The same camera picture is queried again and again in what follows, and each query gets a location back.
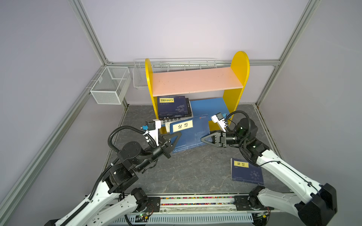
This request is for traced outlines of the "dark blue book top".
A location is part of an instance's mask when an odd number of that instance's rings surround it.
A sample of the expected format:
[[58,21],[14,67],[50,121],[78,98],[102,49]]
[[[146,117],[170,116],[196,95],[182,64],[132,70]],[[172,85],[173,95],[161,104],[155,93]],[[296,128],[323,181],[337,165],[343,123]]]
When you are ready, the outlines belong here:
[[189,99],[185,96],[158,97],[157,108],[160,120],[192,116]]

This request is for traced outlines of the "blue book yellow label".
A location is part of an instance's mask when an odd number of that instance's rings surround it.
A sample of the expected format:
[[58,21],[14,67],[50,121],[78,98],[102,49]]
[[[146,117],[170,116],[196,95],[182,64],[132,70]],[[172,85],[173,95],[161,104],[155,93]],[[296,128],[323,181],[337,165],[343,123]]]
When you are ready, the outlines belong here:
[[262,168],[245,160],[231,158],[231,178],[233,181],[264,185]]

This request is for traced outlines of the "white book black text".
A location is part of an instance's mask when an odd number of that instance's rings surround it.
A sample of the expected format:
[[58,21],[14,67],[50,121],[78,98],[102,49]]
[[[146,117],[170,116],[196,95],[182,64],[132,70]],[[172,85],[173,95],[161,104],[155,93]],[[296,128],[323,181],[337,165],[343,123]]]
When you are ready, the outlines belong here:
[[164,119],[159,119],[161,121],[161,126],[162,127],[167,127],[170,124],[170,119],[169,118],[164,118]]

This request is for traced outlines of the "dark blue book under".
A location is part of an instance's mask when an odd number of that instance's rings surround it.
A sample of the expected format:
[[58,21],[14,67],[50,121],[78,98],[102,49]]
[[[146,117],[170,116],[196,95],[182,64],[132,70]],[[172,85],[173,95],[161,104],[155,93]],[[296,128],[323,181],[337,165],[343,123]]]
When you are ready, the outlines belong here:
[[210,117],[208,115],[199,115],[170,123],[170,134],[175,132],[182,134],[173,153],[205,145],[201,139],[210,134],[209,120]]

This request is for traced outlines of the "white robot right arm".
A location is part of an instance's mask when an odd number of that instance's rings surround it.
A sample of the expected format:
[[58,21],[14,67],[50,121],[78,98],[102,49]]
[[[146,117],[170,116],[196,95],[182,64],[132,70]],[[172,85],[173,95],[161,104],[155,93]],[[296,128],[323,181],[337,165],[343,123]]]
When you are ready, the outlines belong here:
[[306,226],[326,226],[337,213],[336,189],[305,176],[282,160],[269,146],[256,138],[258,127],[246,116],[230,129],[228,117],[211,117],[220,130],[201,139],[214,147],[236,147],[249,165],[263,168],[286,185],[294,194],[284,195],[264,186],[255,187],[243,201],[253,210],[271,207],[298,217]]

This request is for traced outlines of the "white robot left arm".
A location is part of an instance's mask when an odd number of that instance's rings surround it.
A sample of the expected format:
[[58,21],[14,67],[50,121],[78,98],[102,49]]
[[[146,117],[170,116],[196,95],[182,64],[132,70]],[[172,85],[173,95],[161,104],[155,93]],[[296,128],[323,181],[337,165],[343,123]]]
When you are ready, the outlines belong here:
[[137,174],[154,167],[159,157],[170,158],[181,136],[181,132],[164,135],[156,147],[142,148],[136,141],[128,142],[101,173],[91,193],[64,217],[49,220],[46,225],[106,226],[119,217],[146,210],[149,198],[142,188],[124,193],[138,180]]

